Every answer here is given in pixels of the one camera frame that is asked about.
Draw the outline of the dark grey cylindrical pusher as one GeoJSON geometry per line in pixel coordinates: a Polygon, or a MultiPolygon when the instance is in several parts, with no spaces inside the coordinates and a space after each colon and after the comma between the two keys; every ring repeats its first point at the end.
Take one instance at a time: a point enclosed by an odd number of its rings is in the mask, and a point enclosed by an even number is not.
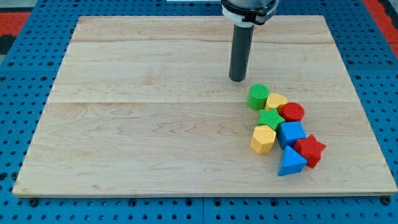
{"type": "Polygon", "coordinates": [[[253,31],[254,26],[234,25],[229,65],[229,78],[234,82],[241,82],[246,78],[253,31]]]}

